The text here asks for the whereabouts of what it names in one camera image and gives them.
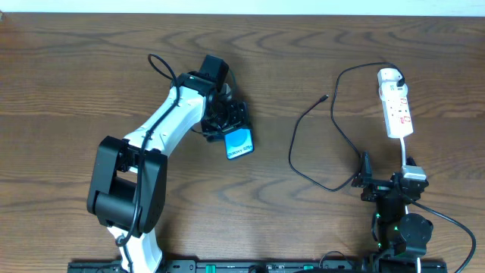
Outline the blue Galaxy smartphone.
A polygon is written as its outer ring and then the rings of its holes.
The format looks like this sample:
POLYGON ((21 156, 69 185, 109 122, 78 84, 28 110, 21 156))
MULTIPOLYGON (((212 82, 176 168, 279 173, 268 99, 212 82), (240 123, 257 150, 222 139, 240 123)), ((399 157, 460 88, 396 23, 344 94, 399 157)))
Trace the blue Galaxy smartphone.
POLYGON ((224 136, 227 159, 233 160, 254 151, 252 131, 240 128, 224 136))

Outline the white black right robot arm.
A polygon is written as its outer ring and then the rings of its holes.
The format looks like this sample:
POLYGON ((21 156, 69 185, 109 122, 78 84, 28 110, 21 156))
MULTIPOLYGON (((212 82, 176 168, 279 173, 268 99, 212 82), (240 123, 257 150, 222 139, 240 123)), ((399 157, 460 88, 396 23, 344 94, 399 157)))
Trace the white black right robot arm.
POLYGON ((378 251, 363 258, 358 269, 363 272, 421 272, 421 257, 427 253, 433 223, 422 215, 410 213, 408 205, 419 200, 429 186, 423 168, 409 157, 390 179, 377 179, 373 177, 369 154, 363 152, 352 186, 362 189, 361 200, 376 205, 371 234, 378 251))

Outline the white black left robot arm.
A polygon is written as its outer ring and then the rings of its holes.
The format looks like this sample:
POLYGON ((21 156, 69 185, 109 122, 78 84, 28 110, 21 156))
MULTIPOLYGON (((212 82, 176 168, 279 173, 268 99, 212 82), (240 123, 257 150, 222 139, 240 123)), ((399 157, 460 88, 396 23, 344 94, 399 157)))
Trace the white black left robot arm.
POLYGON ((200 124, 208 142, 223 141, 234 160, 254 151, 247 104, 225 82, 231 73, 221 58, 206 55, 197 71, 169 68, 166 100, 125 137, 104 138, 97 149, 86 207, 114 236, 121 259, 94 264, 92 272, 156 272, 163 252, 155 225, 165 204, 167 163, 178 143, 200 124))

